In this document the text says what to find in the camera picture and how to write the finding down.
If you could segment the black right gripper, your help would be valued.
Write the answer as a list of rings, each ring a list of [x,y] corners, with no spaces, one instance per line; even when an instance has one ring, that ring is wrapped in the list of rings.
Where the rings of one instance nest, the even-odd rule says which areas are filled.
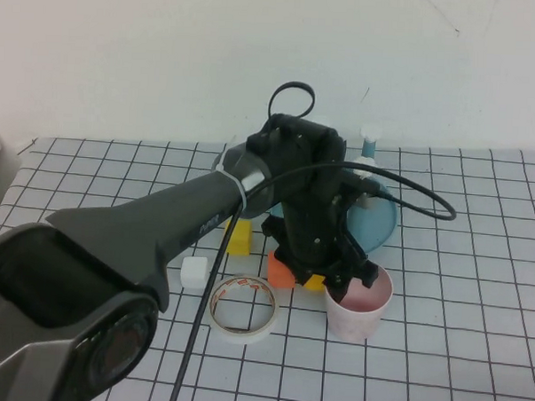
[[[348,211],[358,197],[374,189],[360,177],[315,180],[280,205],[283,217],[270,215],[263,233],[278,243],[276,257],[288,267],[295,283],[304,286],[313,273],[329,279],[328,292],[339,303],[352,282],[369,289],[379,276],[347,228]]]

